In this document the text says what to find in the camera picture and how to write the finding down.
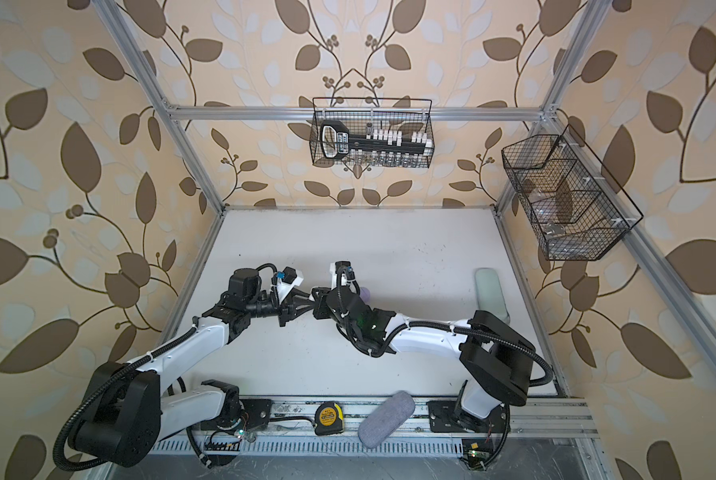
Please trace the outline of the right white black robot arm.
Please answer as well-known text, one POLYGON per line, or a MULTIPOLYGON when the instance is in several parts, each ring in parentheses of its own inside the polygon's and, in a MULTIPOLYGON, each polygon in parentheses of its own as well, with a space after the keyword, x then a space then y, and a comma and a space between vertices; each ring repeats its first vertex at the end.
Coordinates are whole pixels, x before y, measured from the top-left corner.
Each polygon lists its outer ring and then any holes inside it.
POLYGON ((331 319, 362 354, 420 353, 459 361, 468 373, 458 409, 479 420, 499 407, 524 406, 529 389, 553 382, 553 367, 536 347, 489 311, 434 321, 372 308, 349 287, 315 288, 314 316, 331 319))

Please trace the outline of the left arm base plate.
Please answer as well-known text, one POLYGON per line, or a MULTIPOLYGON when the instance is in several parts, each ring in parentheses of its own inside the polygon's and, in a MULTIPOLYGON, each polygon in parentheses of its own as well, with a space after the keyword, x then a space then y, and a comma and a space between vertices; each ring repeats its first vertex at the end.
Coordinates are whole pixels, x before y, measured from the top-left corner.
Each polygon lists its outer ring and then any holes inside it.
POLYGON ((240 433, 264 430, 270 422, 273 400, 269 398, 242 398, 240 400, 240 433))

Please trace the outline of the purple earbud charging case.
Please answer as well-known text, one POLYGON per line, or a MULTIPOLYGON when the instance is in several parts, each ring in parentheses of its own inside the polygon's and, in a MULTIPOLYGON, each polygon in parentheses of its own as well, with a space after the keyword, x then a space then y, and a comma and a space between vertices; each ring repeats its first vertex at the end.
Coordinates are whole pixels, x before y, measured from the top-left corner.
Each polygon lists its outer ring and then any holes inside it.
POLYGON ((371 301, 370 290, 366 287, 362 287, 360 291, 360 297, 365 303, 369 303, 371 301))

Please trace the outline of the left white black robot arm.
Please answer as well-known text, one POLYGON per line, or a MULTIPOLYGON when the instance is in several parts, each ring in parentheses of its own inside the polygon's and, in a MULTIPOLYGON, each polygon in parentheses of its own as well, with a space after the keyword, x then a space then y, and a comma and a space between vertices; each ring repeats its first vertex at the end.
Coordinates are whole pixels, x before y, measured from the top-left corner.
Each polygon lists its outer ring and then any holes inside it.
POLYGON ((127 363, 109 361, 93 374, 84 399, 61 428, 53 447, 55 466, 66 472, 107 462, 131 467, 159 441, 205 421, 237 432, 249 427, 238 386, 204 380, 193 389, 169 394, 185 374, 210 354, 236 340, 256 318, 277 317, 280 325, 313 310, 319 292, 300 289, 299 272, 274 269, 271 287, 262 287, 260 268, 236 270, 217 303, 192 320, 182 335, 127 363))

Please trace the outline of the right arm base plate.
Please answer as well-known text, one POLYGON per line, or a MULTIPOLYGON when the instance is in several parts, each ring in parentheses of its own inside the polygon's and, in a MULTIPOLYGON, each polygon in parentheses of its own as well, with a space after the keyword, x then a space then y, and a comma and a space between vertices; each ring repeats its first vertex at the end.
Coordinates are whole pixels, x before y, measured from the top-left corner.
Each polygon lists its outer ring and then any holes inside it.
POLYGON ((433 433, 496 434, 510 431, 509 409, 498 404, 484 419, 460 408, 453 400, 427 402, 430 430, 433 433))

